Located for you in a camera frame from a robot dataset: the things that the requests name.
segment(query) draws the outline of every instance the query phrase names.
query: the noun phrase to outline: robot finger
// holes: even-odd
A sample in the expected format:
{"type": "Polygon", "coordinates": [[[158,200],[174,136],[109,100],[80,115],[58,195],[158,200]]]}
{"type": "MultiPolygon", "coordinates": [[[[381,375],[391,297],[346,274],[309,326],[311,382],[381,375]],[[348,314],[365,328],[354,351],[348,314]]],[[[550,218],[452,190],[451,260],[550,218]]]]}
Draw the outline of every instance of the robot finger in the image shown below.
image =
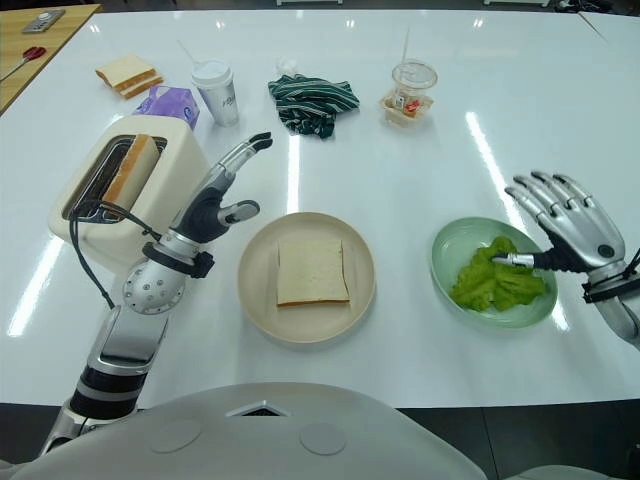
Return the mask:
{"type": "Polygon", "coordinates": [[[531,172],[531,176],[543,182],[558,200],[560,200],[563,207],[576,208],[578,206],[575,200],[575,194],[551,175],[540,171],[533,171],[531,172]]]}
{"type": "Polygon", "coordinates": [[[562,213],[560,201],[543,182],[535,178],[529,178],[522,175],[516,175],[513,177],[513,180],[525,187],[530,192],[530,195],[535,197],[535,199],[544,207],[546,212],[551,213],[553,216],[562,213]]]}
{"type": "Polygon", "coordinates": [[[557,173],[553,175],[553,178],[558,182],[560,182],[560,184],[562,184],[565,188],[567,188],[572,193],[572,196],[580,204],[587,207],[594,206],[593,202],[590,201],[592,195],[589,192],[587,192],[584,188],[582,188],[580,184],[576,182],[574,179],[572,179],[571,177],[568,177],[567,175],[562,175],[557,173]]]}
{"type": "Polygon", "coordinates": [[[507,187],[504,191],[513,197],[534,219],[538,220],[539,216],[547,215],[546,208],[529,191],[518,187],[507,187]]]}

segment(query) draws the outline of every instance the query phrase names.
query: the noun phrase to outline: toaster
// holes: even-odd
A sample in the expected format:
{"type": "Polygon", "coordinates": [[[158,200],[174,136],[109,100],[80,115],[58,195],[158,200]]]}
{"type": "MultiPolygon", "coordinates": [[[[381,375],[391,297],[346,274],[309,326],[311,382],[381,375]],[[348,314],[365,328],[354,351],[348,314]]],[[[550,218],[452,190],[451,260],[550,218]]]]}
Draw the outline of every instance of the toaster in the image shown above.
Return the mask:
{"type": "MultiPolygon", "coordinates": [[[[49,215],[55,235],[71,243],[71,212],[85,200],[103,198],[138,134],[151,136],[160,156],[133,205],[121,206],[160,233],[168,229],[209,164],[184,120],[135,115],[117,120],[104,132],[59,195],[49,215]]],[[[116,275],[126,274],[150,241],[135,223],[99,208],[79,210],[78,237],[82,253],[116,275]]]]}

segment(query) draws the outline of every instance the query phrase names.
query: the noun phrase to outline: plastic cup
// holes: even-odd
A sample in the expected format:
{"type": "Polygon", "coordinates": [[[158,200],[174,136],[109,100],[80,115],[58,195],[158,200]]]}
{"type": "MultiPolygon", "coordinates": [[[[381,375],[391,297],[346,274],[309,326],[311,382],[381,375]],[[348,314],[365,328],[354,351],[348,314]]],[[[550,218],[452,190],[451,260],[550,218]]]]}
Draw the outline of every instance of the plastic cup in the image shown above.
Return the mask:
{"type": "Polygon", "coordinates": [[[414,118],[421,107],[430,101],[427,100],[425,92],[438,82],[438,74],[426,63],[406,60],[393,69],[391,76],[396,82],[393,108],[407,117],[414,118]]]}
{"type": "Polygon", "coordinates": [[[191,81],[198,88],[218,125],[229,127],[238,123],[233,72],[226,63],[220,60],[209,60],[195,64],[191,71],[191,81]]]}

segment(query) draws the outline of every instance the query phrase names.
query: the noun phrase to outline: green bowl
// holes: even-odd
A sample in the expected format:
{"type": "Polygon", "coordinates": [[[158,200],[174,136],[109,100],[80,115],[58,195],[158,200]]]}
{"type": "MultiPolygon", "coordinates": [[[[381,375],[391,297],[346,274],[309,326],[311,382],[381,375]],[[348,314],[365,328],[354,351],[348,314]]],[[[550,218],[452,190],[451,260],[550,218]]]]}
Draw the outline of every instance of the green bowl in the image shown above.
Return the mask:
{"type": "Polygon", "coordinates": [[[471,261],[477,248],[488,247],[499,235],[511,239],[519,252],[540,252],[540,248],[520,230],[490,218],[469,217],[451,222],[444,227],[431,248],[431,273],[444,296],[465,316],[497,327],[521,328],[533,325],[546,318],[558,298],[558,284],[553,272],[537,270],[534,275],[544,279],[546,292],[530,305],[516,305],[503,312],[489,307],[476,312],[458,306],[449,291],[458,279],[458,272],[471,261]]]}

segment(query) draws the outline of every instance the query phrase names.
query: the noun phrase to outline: bread slice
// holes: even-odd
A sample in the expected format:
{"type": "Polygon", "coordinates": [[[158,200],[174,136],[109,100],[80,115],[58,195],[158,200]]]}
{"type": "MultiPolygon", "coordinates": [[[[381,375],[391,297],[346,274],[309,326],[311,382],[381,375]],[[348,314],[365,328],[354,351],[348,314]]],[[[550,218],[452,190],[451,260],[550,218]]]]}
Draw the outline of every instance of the bread slice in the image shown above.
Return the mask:
{"type": "Polygon", "coordinates": [[[163,81],[164,79],[160,75],[149,78],[149,79],[145,79],[140,83],[136,83],[135,85],[132,85],[129,88],[126,88],[125,90],[122,90],[120,92],[120,95],[122,95],[124,98],[132,98],[138,95],[139,93],[144,92],[145,90],[148,90],[154,85],[162,83],[163,81]]]}
{"type": "Polygon", "coordinates": [[[96,69],[107,85],[120,92],[156,74],[152,65],[134,54],[118,58],[96,69]]]}
{"type": "Polygon", "coordinates": [[[282,241],[278,256],[279,307],[349,302],[340,239],[282,241]]]}
{"type": "Polygon", "coordinates": [[[149,135],[136,135],[102,199],[129,210],[147,183],[158,158],[160,152],[153,138],[149,135]]]}

